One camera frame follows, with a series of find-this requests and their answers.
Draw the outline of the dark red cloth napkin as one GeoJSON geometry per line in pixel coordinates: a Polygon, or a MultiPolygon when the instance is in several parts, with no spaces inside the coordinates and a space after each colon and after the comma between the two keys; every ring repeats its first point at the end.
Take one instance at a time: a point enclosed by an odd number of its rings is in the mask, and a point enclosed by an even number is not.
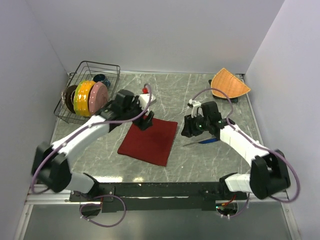
{"type": "Polygon", "coordinates": [[[166,167],[177,127],[178,123],[176,121],[157,118],[152,120],[152,126],[146,130],[140,130],[132,124],[117,153],[146,163],[166,167]]]}

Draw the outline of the blue handled knife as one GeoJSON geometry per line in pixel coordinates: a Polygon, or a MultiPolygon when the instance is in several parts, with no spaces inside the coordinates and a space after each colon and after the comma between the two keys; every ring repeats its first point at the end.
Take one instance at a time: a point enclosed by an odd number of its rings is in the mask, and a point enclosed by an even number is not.
{"type": "Polygon", "coordinates": [[[218,141],[219,140],[216,137],[211,136],[211,137],[206,138],[206,139],[197,140],[197,141],[194,141],[194,142],[191,142],[191,143],[184,144],[183,147],[196,145],[196,144],[205,145],[205,144],[215,143],[215,142],[218,142],[218,141]]]}

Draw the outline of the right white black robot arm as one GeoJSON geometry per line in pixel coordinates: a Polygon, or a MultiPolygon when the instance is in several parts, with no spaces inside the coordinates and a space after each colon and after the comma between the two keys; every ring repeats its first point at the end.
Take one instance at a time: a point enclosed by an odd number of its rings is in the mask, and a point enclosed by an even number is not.
{"type": "Polygon", "coordinates": [[[251,193],[263,200],[291,186],[288,167],[279,150],[270,151],[244,133],[229,118],[222,118],[215,101],[189,100],[191,113],[184,117],[181,135],[187,138],[209,132],[217,141],[229,145],[249,165],[246,174],[230,173],[220,179],[219,195],[230,199],[236,192],[251,193]]]}

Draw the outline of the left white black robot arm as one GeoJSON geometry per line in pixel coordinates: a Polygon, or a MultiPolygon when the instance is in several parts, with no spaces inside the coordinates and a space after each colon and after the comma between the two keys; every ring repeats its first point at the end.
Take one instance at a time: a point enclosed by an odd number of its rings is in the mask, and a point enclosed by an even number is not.
{"type": "Polygon", "coordinates": [[[149,106],[156,102],[156,97],[149,85],[145,88],[148,93],[140,95],[121,89],[113,100],[75,131],[54,143],[38,145],[31,169],[31,190],[35,189],[36,181],[40,181],[55,193],[70,190],[80,192],[88,201],[97,199],[100,183],[87,173],[72,172],[69,163],[90,144],[121,124],[132,122],[142,131],[151,127],[154,113],[149,106]]]}

